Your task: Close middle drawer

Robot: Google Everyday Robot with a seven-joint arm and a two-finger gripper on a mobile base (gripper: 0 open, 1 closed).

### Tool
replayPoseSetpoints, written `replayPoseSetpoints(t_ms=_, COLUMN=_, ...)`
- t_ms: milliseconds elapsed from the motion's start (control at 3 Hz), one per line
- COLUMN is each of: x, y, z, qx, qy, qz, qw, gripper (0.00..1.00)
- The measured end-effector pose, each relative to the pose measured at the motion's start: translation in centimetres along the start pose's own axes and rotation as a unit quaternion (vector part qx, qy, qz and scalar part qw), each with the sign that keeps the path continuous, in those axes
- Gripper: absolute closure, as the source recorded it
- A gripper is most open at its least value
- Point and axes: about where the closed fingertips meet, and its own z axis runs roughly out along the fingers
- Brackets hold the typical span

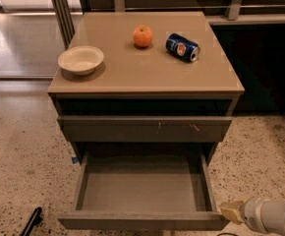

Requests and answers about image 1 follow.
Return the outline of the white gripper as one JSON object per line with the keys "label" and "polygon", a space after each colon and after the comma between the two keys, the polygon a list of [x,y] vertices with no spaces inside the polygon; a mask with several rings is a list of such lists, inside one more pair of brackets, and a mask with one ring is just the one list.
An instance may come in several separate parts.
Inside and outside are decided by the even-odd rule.
{"label": "white gripper", "polygon": [[264,203],[262,198],[251,198],[246,202],[226,202],[220,205],[222,215],[235,224],[243,222],[254,232],[263,232],[264,227],[261,221],[261,206]]}

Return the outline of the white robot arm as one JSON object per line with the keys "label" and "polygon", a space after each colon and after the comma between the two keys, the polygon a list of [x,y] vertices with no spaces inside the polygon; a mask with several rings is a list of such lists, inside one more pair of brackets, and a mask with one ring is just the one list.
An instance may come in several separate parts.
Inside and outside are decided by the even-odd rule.
{"label": "white robot arm", "polygon": [[227,220],[245,224],[254,232],[285,236],[285,201],[251,198],[222,203],[220,211]]}

